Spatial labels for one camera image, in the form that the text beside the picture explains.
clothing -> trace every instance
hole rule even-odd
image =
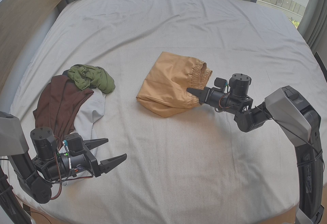
[[[68,77],[74,80],[81,90],[93,86],[108,94],[115,88],[113,78],[101,67],[76,64],[69,69]]]
[[[94,140],[98,138],[93,124],[104,115],[105,97],[103,96],[101,90],[94,89],[93,91],[94,93],[80,106],[74,120],[75,130],[70,132],[77,132],[79,135],[81,135],[83,140]],[[98,148],[91,149],[94,156],[96,156],[97,149]],[[77,177],[85,177],[87,175],[88,172],[84,171],[82,173],[78,173]],[[66,181],[63,183],[63,185],[71,185],[76,181],[80,180]]]
[[[200,106],[198,97],[186,88],[204,89],[211,74],[204,61],[162,52],[136,99],[152,112],[169,117]]]
[[[37,109],[33,111],[35,127],[50,127],[63,141],[63,136],[74,130],[74,119],[81,105],[93,94],[81,91],[65,75],[54,76],[42,91]]]

white wall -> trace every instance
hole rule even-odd
[[[9,77],[5,83],[3,90],[0,92],[0,110],[9,112],[10,105],[13,101],[15,92],[19,86],[20,80],[27,69],[35,51],[39,48],[41,42],[46,36],[47,32],[58,17],[58,10],[54,9],[48,18],[42,25],[39,26],[38,30],[32,36],[32,38],[26,43],[18,56]]]

brown garment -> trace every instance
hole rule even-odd
[[[162,52],[136,99],[152,112],[169,117],[200,106],[198,97],[186,88],[204,89],[211,74],[207,63],[197,58]]]
[[[76,114],[92,94],[91,89],[81,91],[66,75],[52,77],[33,111],[35,127],[50,127],[62,141],[64,135],[74,130]]]

bed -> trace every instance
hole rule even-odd
[[[20,118],[35,156],[32,111],[45,85],[76,63],[101,66],[116,89],[95,124],[98,137],[109,139],[96,156],[100,161],[127,153],[128,159],[106,175],[63,187],[58,199],[42,205],[2,163],[24,203],[80,224],[258,223],[298,203],[294,147],[277,124],[243,133],[231,114],[206,105],[161,118],[137,103],[162,51],[207,62],[209,87],[215,77],[251,76],[248,94],[255,105],[291,85],[320,114],[327,149],[327,84],[281,11],[241,0],[80,0],[68,4],[48,32],[10,112]]]

brown shirt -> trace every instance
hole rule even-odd
[[[81,91],[66,75],[52,77],[33,111],[35,127],[50,127],[63,141],[63,136],[74,130],[74,119],[80,106],[92,94],[88,88]]]

